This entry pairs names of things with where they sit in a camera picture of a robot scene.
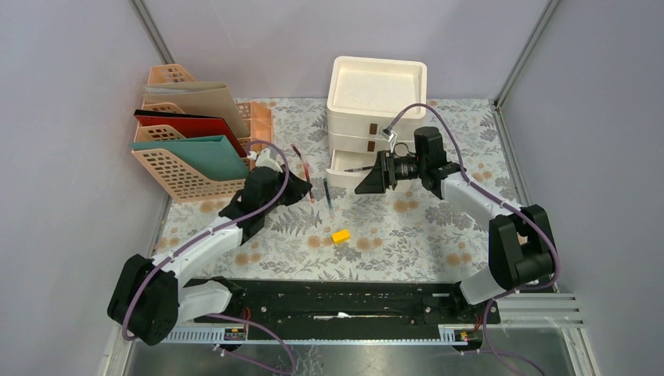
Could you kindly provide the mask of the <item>blue pen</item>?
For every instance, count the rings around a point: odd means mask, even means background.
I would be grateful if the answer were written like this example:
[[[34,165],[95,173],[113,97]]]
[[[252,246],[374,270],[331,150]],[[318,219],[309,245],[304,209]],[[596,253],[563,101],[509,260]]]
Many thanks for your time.
[[[345,169],[344,172],[364,172],[364,171],[370,171],[373,169],[373,166],[363,166],[363,167],[358,167],[358,168],[348,168]]]

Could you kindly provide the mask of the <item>red capped marker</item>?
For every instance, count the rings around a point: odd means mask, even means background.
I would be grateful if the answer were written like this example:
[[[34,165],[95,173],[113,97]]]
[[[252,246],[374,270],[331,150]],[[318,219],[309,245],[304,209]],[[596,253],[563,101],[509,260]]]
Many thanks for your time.
[[[303,167],[308,168],[309,164],[308,164],[304,154],[294,144],[291,144],[290,146],[293,149],[293,151],[296,153],[298,158],[301,160],[301,163],[303,164]]]

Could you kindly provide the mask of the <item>white bottom drawer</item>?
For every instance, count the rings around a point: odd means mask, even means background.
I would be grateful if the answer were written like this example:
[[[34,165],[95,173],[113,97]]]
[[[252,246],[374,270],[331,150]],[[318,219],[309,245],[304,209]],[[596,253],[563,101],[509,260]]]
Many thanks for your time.
[[[375,165],[377,155],[386,153],[386,150],[378,153],[333,150],[325,179],[329,186],[354,191]]]

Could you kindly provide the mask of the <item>teal folder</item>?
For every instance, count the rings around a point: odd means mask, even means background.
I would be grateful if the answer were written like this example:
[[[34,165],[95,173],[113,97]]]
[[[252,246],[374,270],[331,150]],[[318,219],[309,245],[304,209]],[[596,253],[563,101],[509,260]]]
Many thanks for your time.
[[[173,139],[128,144],[134,151],[163,149],[214,181],[244,179],[249,168],[225,136]]]

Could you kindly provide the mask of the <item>clear green pen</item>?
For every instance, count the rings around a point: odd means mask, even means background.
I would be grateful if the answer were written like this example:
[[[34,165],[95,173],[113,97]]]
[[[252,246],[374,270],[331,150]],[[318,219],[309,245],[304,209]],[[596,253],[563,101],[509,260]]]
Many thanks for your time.
[[[327,202],[327,207],[328,207],[328,209],[331,213],[334,213],[334,205],[333,205],[331,195],[330,195],[330,187],[329,187],[329,184],[328,184],[326,178],[323,178],[323,188],[324,188],[325,198],[326,198],[326,202]]]

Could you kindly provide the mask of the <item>white three-drawer cabinet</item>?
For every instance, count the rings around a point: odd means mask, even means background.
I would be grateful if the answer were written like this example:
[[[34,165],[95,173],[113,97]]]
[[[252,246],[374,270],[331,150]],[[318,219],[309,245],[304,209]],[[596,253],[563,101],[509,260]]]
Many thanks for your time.
[[[427,102],[427,66],[422,62],[339,56],[327,97],[331,151],[387,150],[381,129],[405,107]]]

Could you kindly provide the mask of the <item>red ring binder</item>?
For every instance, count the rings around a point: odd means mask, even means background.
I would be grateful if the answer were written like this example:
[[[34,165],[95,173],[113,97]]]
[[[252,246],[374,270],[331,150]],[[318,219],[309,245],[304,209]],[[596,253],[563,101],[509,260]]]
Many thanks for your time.
[[[240,141],[221,117],[152,110],[135,110],[134,117],[139,122],[139,134],[144,141],[225,136],[240,157],[247,156]]]

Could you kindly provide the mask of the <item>beige notebook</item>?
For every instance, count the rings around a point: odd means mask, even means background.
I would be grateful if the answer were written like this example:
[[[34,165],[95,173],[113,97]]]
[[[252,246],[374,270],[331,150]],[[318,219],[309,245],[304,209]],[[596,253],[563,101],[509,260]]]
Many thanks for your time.
[[[235,137],[248,137],[236,102],[223,82],[172,82],[143,86],[146,104],[173,103],[186,114],[223,118]]]

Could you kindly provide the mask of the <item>orange clear pen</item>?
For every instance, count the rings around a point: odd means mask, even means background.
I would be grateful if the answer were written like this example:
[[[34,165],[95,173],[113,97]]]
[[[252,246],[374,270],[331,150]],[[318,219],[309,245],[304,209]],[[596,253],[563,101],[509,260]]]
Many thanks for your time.
[[[310,173],[309,173],[309,168],[308,168],[307,166],[304,167],[304,172],[305,172],[305,179],[306,179],[306,182],[310,185],[310,187],[309,187],[309,193],[308,193],[308,195],[309,195],[309,200],[311,201],[312,204],[315,204],[316,199],[315,199],[315,197],[314,197],[314,195],[313,195],[313,193],[312,193],[313,185],[312,185],[312,183],[311,183],[311,177],[310,177]]]

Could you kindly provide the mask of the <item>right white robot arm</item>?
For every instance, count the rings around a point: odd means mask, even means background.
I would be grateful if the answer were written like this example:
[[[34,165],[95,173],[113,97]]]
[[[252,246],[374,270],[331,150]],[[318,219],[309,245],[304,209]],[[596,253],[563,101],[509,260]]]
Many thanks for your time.
[[[379,152],[355,193],[385,193],[400,181],[417,179],[487,229],[488,265],[456,286],[449,301],[453,319],[467,323],[479,314],[480,303],[554,273],[553,241],[541,207],[518,207],[479,186],[463,167],[448,160],[436,127],[420,127],[413,135],[414,154]]]

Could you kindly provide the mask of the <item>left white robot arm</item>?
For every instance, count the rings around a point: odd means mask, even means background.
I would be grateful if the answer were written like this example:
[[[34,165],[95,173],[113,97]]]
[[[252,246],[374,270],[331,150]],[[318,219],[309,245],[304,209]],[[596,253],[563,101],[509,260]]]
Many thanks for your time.
[[[312,189],[269,150],[252,157],[256,165],[243,188],[210,225],[174,251],[152,258],[133,255],[125,262],[106,309],[125,340],[156,345],[181,322],[212,313],[225,322],[240,317],[243,302],[227,284],[190,281],[214,259],[247,243],[274,208],[296,204]]]

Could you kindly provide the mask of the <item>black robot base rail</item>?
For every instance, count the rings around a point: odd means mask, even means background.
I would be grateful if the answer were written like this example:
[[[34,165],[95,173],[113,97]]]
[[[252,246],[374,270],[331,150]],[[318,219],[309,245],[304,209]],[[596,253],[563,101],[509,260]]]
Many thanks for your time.
[[[321,280],[224,279],[232,298],[221,318],[197,324],[252,320],[285,341],[444,342],[443,330],[504,324],[493,304],[463,307],[452,284]]]

